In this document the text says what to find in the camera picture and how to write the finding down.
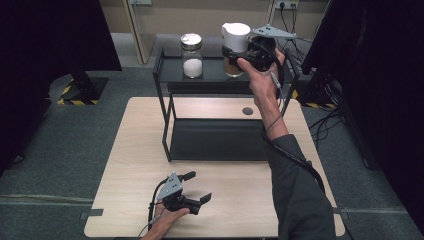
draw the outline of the human hand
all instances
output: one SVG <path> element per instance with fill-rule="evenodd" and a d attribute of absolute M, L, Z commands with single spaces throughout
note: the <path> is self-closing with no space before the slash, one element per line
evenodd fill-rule
<path fill-rule="evenodd" d="M 281 64 L 284 63 L 285 56 L 278 49 L 275 50 L 275 55 Z M 277 103 L 277 87 L 271 77 L 272 72 L 278 79 L 277 65 L 273 63 L 268 71 L 259 72 L 245 59 L 237 59 L 237 64 L 250 77 L 250 89 L 255 95 L 254 102 L 261 113 L 267 136 L 272 140 L 287 135 L 289 132 Z"/>
<path fill-rule="evenodd" d="M 165 209 L 163 203 L 155 206 L 155 218 L 152 228 L 144 235 L 143 240 L 158 240 L 166 236 L 172 225 L 182 216 L 190 213 L 190 209 L 182 208 L 178 211 L 171 212 Z"/>

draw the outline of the dark long sleeve shirt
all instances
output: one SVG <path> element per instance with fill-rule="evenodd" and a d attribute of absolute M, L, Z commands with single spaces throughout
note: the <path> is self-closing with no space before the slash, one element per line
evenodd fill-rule
<path fill-rule="evenodd" d="M 293 135 L 272 143 L 306 161 Z M 335 239 L 332 206 L 313 176 L 268 144 L 265 153 L 272 172 L 278 239 Z"/>

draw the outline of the jar with white contents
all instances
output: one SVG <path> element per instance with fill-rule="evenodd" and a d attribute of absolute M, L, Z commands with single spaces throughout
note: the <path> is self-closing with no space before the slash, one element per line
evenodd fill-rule
<path fill-rule="evenodd" d="M 181 58 L 186 77 L 199 78 L 202 76 L 202 38 L 198 34 L 188 33 L 181 37 Z"/>

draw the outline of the cup lid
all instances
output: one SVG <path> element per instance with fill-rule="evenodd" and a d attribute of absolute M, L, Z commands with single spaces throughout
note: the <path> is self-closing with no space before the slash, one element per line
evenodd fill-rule
<path fill-rule="evenodd" d="M 187 33 L 181 37 L 181 47 L 184 50 L 197 50 L 202 47 L 202 37 L 196 33 Z"/>

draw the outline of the wooden table top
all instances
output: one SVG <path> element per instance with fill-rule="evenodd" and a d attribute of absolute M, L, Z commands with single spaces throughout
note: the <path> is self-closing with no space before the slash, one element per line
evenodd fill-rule
<path fill-rule="evenodd" d="M 174 98 L 174 102 L 178 117 L 260 119 L 253 98 Z M 243 114 L 245 107 L 252 108 L 254 113 Z M 295 100 L 289 104 L 285 121 L 306 158 L 320 173 L 327 197 L 336 207 L 302 110 Z M 158 183 L 172 172 L 190 171 L 196 171 L 197 176 L 182 183 L 183 195 L 199 200 L 211 192 L 212 199 L 201 207 L 199 215 L 181 218 L 167 237 L 278 235 L 271 171 L 266 161 L 168 162 L 161 142 L 163 128 L 157 97 L 129 100 L 92 206 L 103 209 L 103 213 L 88 218 L 85 226 L 88 237 L 138 236 L 148 222 L 148 206 Z M 336 235 L 341 236 L 345 232 L 341 217 L 338 214 L 334 217 Z"/>

